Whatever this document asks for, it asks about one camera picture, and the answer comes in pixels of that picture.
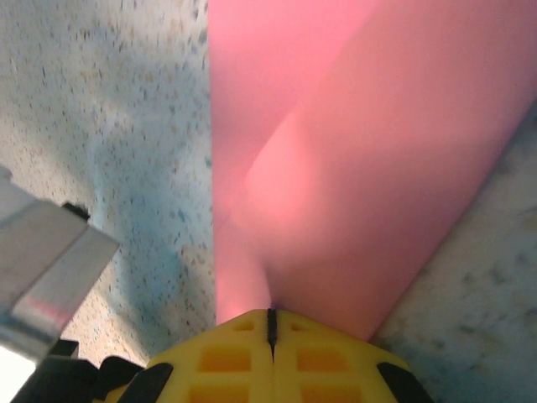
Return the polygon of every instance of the pink sheet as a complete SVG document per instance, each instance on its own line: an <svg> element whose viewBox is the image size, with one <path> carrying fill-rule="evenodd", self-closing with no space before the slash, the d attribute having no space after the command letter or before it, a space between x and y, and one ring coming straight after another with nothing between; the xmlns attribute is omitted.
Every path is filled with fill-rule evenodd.
<svg viewBox="0 0 537 403"><path fill-rule="evenodd" d="M368 338L537 91L534 0L213 0L217 320Z"/></svg>

